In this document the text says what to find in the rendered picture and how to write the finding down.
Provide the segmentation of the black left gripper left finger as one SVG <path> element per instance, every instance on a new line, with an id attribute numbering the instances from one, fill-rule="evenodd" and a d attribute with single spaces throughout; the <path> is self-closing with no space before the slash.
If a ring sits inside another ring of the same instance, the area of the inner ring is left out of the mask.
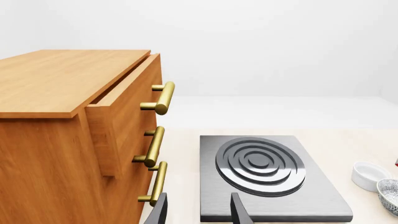
<path id="1" fill-rule="evenodd" d="M 167 218 L 167 210 L 167 194 L 161 193 L 156 205 L 153 207 L 144 224 L 165 224 Z"/>

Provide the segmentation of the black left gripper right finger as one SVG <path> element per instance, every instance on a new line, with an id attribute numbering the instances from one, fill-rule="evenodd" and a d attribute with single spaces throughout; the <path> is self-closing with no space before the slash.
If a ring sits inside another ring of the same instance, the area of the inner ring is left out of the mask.
<path id="1" fill-rule="evenodd" d="M 230 210 L 233 224 L 254 224 L 236 192 L 231 193 Z"/>

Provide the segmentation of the flat black stove plate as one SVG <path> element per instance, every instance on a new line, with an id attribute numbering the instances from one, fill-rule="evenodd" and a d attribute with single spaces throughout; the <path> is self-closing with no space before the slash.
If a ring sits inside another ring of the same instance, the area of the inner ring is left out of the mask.
<path id="1" fill-rule="evenodd" d="M 238 194 L 254 222 L 351 222 L 353 212 L 295 136 L 201 136 L 200 220 L 230 222 Z"/>

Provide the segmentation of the white ramekin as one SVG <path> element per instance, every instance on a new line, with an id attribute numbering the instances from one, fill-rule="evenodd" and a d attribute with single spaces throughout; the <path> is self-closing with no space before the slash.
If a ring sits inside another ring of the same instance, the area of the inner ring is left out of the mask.
<path id="1" fill-rule="evenodd" d="M 381 166 L 370 162 L 355 162 L 351 180 L 368 192 L 377 192 L 377 183 L 382 179 L 392 179 L 391 173 Z"/>

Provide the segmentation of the black patterned bowl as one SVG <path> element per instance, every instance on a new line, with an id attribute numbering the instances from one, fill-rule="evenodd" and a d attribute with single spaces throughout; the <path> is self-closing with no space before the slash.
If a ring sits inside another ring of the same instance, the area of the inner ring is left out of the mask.
<path id="1" fill-rule="evenodd" d="M 382 179 L 377 182 L 376 188 L 382 206 L 398 218 L 398 180 Z"/>

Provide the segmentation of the wooden drawer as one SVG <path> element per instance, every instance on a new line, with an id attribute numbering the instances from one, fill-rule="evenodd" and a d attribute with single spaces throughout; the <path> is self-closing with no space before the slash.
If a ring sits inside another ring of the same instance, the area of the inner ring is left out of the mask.
<path id="1" fill-rule="evenodd" d="M 118 152 L 122 175 L 130 175 L 145 167 L 143 162 L 132 162 L 134 156 L 147 154 L 152 136 L 145 136 L 148 130 L 155 130 L 157 123 L 154 119 L 146 121 L 129 121 L 122 126 L 117 134 Z"/>
<path id="2" fill-rule="evenodd" d="M 103 177 L 103 204 L 107 224 L 138 224 L 144 204 L 138 196 L 146 195 L 152 172 L 128 173 L 121 179 Z"/>
<path id="3" fill-rule="evenodd" d="M 155 111 L 142 111 L 140 103 L 156 102 L 160 93 L 152 91 L 152 85 L 161 83 L 160 55 L 149 55 L 95 104 L 85 108 L 103 176 L 117 179 L 123 176 L 116 136 L 129 121 L 156 121 Z"/>

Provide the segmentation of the wooden cabinet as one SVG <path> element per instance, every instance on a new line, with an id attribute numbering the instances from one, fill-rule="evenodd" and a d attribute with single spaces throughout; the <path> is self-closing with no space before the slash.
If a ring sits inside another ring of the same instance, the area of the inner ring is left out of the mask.
<path id="1" fill-rule="evenodd" d="M 0 224 L 107 224 L 109 176 L 85 108 L 149 55 L 38 50 L 0 60 Z"/>

